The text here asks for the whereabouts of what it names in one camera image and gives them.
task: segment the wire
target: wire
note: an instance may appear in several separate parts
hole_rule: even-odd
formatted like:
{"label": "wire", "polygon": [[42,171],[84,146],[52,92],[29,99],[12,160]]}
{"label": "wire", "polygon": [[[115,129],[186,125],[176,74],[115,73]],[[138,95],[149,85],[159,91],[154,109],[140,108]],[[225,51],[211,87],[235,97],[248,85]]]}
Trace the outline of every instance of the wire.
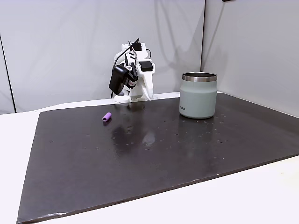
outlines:
{"label": "wire", "polygon": [[150,53],[149,58],[151,59],[151,51],[150,51],[150,49],[146,49],[146,50],[149,51],[149,53]]}
{"label": "wire", "polygon": [[[134,44],[136,44],[136,43],[138,43],[138,42],[139,42],[139,38],[132,44],[132,47],[134,46]],[[113,72],[113,69],[114,69],[114,67],[115,67],[115,65],[116,65],[116,63],[117,63],[117,60],[118,60],[124,53],[126,53],[127,50],[129,50],[129,49],[130,49],[130,47],[128,47],[125,51],[123,51],[123,52],[117,57],[117,59],[116,59],[115,62],[114,62],[114,65],[113,65],[112,72]]]}
{"label": "wire", "polygon": [[134,48],[132,48],[131,41],[129,41],[129,46],[130,46],[131,50],[133,50],[133,52],[135,53],[135,67],[136,67],[136,65],[137,65],[137,53],[136,53],[136,51],[134,50]]}

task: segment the white table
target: white table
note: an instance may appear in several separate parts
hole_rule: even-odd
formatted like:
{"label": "white table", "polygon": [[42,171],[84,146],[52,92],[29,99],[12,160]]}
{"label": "white table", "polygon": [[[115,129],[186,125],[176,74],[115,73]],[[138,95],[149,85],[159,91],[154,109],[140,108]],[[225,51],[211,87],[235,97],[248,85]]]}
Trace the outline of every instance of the white table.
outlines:
{"label": "white table", "polygon": [[[155,99],[179,93],[157,94]],[[0,223],[15,224],[40,112],[113,104],[112,99],[67,103],[0,115]],[[299,156],[188,187],[45,224],[299,223]]]}

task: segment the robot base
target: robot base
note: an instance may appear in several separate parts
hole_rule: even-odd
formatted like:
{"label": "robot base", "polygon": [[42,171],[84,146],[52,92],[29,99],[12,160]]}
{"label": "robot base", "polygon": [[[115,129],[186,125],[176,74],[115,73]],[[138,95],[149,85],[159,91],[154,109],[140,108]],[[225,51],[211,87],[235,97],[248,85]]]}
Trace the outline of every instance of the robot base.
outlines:
{"label": "robot base", "polygon": [[139,101],[146,101],[147,98],[142,96],[141,98],[131,98],[130,96],[115,96],[114,97],[114,100],[117,102],[117,103],[132,103],[132,102],[139,102]]}

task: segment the black cable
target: black cable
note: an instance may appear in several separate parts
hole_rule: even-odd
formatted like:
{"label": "black cable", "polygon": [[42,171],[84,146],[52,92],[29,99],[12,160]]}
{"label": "black cable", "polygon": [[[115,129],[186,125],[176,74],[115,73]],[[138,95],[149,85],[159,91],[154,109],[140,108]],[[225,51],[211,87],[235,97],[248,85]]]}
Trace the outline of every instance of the black cable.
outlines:
{"label": "black cable", "polygon": [[150,51],[150,49],[146,49],[146,50],[149,51],[149,53],[150,53],[149,58],[151,59],[151,51]]}
{"label": "black cable", "polygon": [[[138,42],[139,42],[139,38],[132,44],[132,47],[134,46],[134,44],[136,44],[136,43],[138,43]],[[129,49],[130,49],[130,47],[128,47],[125,51],[123,51],[123,52],[117,57],[117,59],[116,59],[115,62],[114,62],[114,65],[113,65],[112,72],[113,72],[113,69],[114,69],[114,67],[115,67],[115,65],[116,65],[116,63],[117,63],[117,60],[118,60],[124,53],[126,53],[127,50],[129,50]]]}
{"label": "black cable", "polygon": [[12,100],[12,102],[13,102],[14,112],[17,113],[17,109],[16,109],[16,107],[15,107],[15,103],[14,103],[13,89],[11,88],[10,78],[9,78],[9,75],[8,75],[8,69],[7,69],[6,59],[5,59],[5,55],[4,55],[4,47],[3,47],[3,44],[2,44],[2,38],[1,38],[1,35],[0,35],[0,45],[1,45],[1,48],[2,48],[2,53],[3,53],[3,58],[4,58],[4,64],[5,64],[6,73],[7,73],[8,85],[9,85],[10,94],[11,94],[11,100]]}

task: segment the stainless steel rim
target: stainless steel rim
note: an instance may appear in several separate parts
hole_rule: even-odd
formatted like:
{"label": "stainless steel rim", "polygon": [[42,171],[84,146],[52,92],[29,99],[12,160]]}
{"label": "stainless steel rim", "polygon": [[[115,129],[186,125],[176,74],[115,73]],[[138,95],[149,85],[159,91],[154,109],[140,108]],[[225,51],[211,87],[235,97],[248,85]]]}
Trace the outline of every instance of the stainless steel rim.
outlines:
{"label": "stainless steel rim", "polygon": [[217,81],[217,75],[206,72],[188,72],[184,73],[182,79],[189,82],[213,82]]}

